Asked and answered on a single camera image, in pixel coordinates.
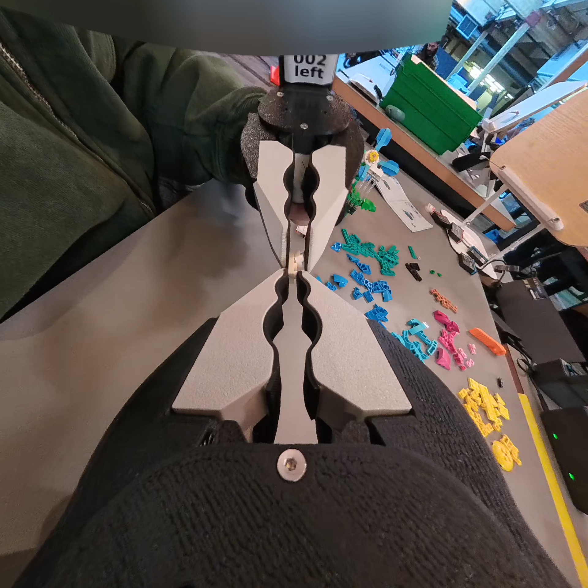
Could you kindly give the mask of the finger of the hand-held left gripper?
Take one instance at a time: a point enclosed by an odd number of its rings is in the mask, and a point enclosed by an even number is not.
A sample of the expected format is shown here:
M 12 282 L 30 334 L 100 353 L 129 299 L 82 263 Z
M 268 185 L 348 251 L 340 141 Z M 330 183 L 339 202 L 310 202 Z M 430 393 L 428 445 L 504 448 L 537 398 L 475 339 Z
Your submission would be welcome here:
M 304 267 L 310 272 L 327 247 L 347 197 L 346 149 L 327 145 L 300 157 L 300 188 L 308 217 Z
M 290 204 L 290 191 L 285 177 L 293 166 L 293 152 L 277 141 L 259 143 L 257 177 L 254 194 L 269 244 L 281 268 L 288 267 L 290 246 L 290 220 L 286 208 Z

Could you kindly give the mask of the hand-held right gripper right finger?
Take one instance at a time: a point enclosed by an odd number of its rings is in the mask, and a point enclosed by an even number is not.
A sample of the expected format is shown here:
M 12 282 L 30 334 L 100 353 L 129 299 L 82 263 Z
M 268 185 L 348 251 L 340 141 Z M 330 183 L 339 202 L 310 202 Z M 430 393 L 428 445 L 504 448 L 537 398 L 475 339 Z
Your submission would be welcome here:
M 379 324 L 306 271 L 297 273 L 296 287 L 302 330 L 310 340 L 303 395 L 317 434 L 408 415 L 411 402 L 372 329 Z

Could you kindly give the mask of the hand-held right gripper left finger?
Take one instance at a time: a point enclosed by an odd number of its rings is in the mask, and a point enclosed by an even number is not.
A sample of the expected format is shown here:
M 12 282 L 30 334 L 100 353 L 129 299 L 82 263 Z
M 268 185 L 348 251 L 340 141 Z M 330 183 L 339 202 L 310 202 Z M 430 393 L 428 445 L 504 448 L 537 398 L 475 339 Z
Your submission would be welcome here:
M 273 443 L 281 409 L 279 352 L 288 275 L 275 271 L 217 318 L 173 401 L 176 413 L 236 422 Z

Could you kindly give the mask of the person's left forearm green sleeve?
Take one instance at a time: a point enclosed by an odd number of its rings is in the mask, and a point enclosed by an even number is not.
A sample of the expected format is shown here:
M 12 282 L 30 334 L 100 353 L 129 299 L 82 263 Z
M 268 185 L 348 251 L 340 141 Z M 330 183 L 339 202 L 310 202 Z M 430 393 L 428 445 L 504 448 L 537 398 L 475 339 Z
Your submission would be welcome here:
M 266 90 L 190 49 L 113 37 L 124 104 L 151 140 L 156 180 L 196 187 L 250 182 L 240 138 Z

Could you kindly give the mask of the lego flower model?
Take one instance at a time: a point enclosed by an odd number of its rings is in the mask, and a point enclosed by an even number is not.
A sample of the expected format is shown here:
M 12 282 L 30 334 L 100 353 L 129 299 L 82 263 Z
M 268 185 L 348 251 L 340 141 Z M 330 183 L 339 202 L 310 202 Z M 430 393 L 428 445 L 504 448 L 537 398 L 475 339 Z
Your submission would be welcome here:
M 399 165 L 392 160 L 384 160 L 380 155 L 383 147 L 392 139 L 390 128 L 382 128 L 376 136 L 374 148 L 364 151 L 359 170 L 352 180 L 351 187 L 343 207 L 343 215 L 353 215 L 358 209 L 375 212 L 376 205 L 368 197 L 372 188 L 385 199 L 392 199 L 392 189 L 396 185 Z

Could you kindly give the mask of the pile of green lego pieces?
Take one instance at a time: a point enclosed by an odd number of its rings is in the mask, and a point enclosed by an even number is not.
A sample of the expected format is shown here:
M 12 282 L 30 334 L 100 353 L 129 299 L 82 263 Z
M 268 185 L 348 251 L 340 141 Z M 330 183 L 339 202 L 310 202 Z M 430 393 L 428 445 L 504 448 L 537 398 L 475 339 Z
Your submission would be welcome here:
M 342 229 L 342 242 L 333 243 L 330 248 L 336 252 L 345 251 L 354 258 L 365 257 L 375 260 L 380 267 L 380 274 L 395 276 L 395 268 L 399 265 L 400 251 L 397 246 L 376 246 L 369 241 L 362 241 L 355 233 Z

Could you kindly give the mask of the pile of turquoise lego pieces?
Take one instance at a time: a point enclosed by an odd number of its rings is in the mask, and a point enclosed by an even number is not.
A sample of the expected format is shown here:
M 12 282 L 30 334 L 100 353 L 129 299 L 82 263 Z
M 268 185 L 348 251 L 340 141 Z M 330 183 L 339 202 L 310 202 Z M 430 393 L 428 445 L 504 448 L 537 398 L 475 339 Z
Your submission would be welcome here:
M 407 329 L 400 334 L 391 332 L 390 334 L 400 344 L 422 363 L 433 357 L 437 351 L 439 343 L 436 339 L 430 338 L 426 331 L 429 325 L 417 319 L 411 319 L 406 324 Z

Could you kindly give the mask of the lego instruction booklet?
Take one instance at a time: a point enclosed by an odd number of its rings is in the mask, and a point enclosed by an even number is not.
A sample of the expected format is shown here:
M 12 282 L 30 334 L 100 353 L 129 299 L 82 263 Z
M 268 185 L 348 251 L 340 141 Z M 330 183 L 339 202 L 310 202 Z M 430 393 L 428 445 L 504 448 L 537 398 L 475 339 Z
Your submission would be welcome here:
M 376 189 L 409 231 L 415 233 L 432 228 L 432 224 L 422 216 L 408 199 L 396 177 L 384 176 L 376 183 Z

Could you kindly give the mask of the pile of blue lego pieces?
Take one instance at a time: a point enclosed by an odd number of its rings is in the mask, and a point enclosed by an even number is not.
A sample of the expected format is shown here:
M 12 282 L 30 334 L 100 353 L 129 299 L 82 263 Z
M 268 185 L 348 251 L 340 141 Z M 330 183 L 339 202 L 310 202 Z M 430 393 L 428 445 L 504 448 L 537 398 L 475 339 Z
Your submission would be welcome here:
M 382 305 L 377 304 L 376 298 L 381 297 L 382 303 L 392 301 L 392 291 L 388 282 L 386 280 L 370 280 L 371 267 L 369 264 L 363 263 L 359 258 L 350 254 L 347 257 L 352 263 L 349 275 L 333 274 L 327 281 L 322 281 L 319 276 L 316 279 L 329 290 L 342 292 L 351 301 L 363 300 L 370 305 L 370 308 L 364 313 L 365 317 L 386 327 L 389 312 Z

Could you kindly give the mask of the pile of magenta lego pieces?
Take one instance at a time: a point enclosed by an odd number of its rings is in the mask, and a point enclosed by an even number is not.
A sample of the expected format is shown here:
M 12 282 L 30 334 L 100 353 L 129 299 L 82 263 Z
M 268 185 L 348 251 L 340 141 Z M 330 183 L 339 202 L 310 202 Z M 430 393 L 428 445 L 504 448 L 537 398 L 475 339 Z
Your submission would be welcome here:
M 460 371 L 474 367 L 474 360 L 463 348 L 456 346 L 455 337 L 460 334 L 458 324 L 442 311 L 434 311 L 434 319 L 442 325 L 437 339 L 436 363 L 449 371 L 455 365 Z

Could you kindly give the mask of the pile of orange lego pieces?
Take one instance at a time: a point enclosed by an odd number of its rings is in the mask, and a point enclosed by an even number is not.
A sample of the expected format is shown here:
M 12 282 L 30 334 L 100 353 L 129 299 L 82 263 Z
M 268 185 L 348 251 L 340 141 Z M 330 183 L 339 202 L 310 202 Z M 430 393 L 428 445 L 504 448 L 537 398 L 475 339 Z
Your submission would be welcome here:
M 431 289 L 430 294 L 435 298 L 443 308 L 450 310 L 453 313 L 458 313 L 459 309 L 457 305 L 453 304 L 448 298 L 441 294 L 437 289 Z

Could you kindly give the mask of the pile of yellow lego pieces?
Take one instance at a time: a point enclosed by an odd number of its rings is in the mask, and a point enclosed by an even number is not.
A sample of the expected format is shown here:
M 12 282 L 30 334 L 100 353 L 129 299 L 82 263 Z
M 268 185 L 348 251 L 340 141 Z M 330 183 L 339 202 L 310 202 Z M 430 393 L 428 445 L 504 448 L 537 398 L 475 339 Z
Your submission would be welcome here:
M 458 392 L 458 398 L 484 438 L 494 432 L 500 433 L 504 421 L 510 420 L 502 397 L 473 378 L 467 378 L 467 387 Z

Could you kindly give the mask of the yellow round lego disc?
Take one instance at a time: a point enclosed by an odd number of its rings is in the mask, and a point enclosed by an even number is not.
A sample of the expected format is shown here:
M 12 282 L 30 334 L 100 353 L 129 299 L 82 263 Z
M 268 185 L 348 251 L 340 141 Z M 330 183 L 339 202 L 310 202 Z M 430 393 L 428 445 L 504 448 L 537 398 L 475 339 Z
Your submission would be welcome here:
M 511 472 L 515 466 L 522 466 L 520 451 L 507 435 L 494 440 L 490 448 L 497 463 L 505 472 Z

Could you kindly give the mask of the wooden workbench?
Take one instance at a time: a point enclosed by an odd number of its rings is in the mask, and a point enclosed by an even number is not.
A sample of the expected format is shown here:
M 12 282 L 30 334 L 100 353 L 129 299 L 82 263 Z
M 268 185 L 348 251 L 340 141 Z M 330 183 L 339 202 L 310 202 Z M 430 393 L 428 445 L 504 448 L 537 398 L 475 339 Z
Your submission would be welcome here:
M 436 199 L 449 205 L 452 211 L 466 217 L 484 202 L 482 195 L 470 183 L 402 125 L 389 119 L 379 107 L 350 85 L 342 72 L 336 74 L 333 89 L 355 110 L 370 140 L 374 140 L 382 128 L 391 130 L 392 139 L 383 148 L 383 154 L 398 163 L 402 172 Z

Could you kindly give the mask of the person's jeans leg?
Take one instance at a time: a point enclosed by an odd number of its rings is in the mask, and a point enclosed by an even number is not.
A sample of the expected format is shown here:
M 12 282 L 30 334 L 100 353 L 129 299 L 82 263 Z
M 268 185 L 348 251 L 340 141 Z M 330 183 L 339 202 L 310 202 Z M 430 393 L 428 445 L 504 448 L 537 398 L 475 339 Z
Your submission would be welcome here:
M 194 185 L 187 185 L 179 180 L 166 177 L 159 177 L 157 181 L 157 202 L 160 210 L 167 210 L 174 204 L 181 201 L 187 195 L 193 193 L 197 188 Z

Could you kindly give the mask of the green plastic crate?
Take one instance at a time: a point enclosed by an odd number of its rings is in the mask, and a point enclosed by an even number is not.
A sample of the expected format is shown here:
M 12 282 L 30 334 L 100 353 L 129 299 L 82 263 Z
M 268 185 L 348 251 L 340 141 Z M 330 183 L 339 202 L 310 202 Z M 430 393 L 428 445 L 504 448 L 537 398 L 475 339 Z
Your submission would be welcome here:
M 455 151 L 482 120 L 474 100 L 412 54 L 402 57 L 379 105 L 402 111 L 402 125 L 439 156 Z

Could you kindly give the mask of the black device with red label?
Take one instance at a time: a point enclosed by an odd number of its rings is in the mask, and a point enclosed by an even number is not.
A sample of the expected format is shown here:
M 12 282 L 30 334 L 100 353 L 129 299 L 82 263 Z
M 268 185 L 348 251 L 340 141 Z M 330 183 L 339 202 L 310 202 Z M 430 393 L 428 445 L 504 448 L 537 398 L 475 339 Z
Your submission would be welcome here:
M 431 217 L 438 226 L 445 230 L 449 239 L 455 243 L 463 242 L 464 230 L 459 224 L 451 222 L 447 216 L 437 210 L 431 213 Z

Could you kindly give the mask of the orange brick separator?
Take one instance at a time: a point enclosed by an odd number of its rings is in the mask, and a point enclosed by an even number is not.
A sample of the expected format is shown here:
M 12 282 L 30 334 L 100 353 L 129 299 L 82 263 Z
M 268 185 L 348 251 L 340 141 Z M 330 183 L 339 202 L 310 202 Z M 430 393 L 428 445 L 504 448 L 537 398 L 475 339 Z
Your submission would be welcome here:
M 487 334 L 484 330 L 474 327 L 469 329 L 468 333 L 481 342 L 485 347 L 487 347 L 494 355 L 496 356 L 505 356 L 506 349 L 501 344 L 500 341 L 496 340 L 495 338 L 491 337 L 491 335 Z

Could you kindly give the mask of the black stand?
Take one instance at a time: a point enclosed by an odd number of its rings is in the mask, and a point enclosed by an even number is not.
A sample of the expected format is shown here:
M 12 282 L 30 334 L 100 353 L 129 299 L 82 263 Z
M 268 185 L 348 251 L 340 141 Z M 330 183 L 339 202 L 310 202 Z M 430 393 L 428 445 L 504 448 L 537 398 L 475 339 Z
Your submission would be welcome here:
M 456 172 L 481 171 L 489 167 L 489 161 L 489 153 L 478 150 L 454 158 L 451 165 Z

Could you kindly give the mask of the white plate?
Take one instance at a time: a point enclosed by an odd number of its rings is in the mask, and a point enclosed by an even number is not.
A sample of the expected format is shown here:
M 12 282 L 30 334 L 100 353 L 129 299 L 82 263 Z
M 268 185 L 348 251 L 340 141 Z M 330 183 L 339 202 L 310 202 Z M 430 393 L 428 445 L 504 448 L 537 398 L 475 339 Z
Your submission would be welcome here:
M 467 257 L 471 258 L 468 254 L 468 251 L 471 247 L 477 249 L 481 255 L 485 258 L 489 258 L 489 254 L 485 249 L 484 242 L 482 241 L 481 237 L 478 236 L 474 231 L 470 230 L 469 228 L 465 228 L 462 236 L 462 240 L 460 242 L 455 241 L 450 235 L 449 231 L 446 231 L 447 237 L 450 243 L 450 246 L 457 254 L 465 254 Z

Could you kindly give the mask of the black equipment box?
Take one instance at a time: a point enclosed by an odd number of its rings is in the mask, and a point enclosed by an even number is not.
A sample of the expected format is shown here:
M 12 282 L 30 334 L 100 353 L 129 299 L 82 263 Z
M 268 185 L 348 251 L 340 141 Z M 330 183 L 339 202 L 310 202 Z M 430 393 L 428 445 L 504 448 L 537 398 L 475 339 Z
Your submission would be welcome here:
M 532 367 L 535 386 L 561 409 L 587 406 L 587 371 L 556 359 Z

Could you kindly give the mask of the yellow tape strip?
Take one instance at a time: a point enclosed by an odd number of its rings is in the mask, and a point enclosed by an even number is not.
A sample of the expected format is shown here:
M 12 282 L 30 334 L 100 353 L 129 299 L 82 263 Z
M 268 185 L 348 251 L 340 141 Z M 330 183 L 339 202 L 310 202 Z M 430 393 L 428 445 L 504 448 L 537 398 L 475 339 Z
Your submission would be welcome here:
M 557 517 L 562 528 L 564 538 L 567 543 L 568 550 L 573 561 L 576 575 L 580 587 L 587 587 L 587 560 L 584 554 L 581 542 L 576 532 L 573 519 L 570 514 L 562 485 L 554 469 L 548 446 L 544 440 L 544 434 L 541 432 L 540 424 L 538 423 L 534 413 L 529 397 L 524 393 L 518 393 L 518 399 L 525 414 L 526 422 L 533 438 L 533 443 L 539 457 L 541 468 L 545 475 L 550 494 L 552 496 Z

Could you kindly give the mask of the white tilted tabletop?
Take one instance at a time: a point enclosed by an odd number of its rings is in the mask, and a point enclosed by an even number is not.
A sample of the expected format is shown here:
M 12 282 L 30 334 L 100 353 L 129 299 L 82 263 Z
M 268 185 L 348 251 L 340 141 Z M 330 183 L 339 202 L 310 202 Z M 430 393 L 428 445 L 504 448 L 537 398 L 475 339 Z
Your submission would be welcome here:
M 586 87 L 587 81 L 565 81 L 545 86 L 525 100 L 511 105 L 502 113 L 482 120 L 481 127 L 488 134 L 502 133 L 516 127 L 519 123 L 533 117 L 547 107 L 568 99 Z

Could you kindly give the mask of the black box with green lights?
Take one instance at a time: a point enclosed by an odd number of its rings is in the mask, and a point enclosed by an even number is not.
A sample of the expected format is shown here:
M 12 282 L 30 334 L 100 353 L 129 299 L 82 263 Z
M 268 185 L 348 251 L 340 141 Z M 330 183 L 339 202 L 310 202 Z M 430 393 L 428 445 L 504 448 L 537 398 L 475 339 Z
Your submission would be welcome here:
M 572 504 L 587 514 L 587 407 L 545 410 L 541 421 Z

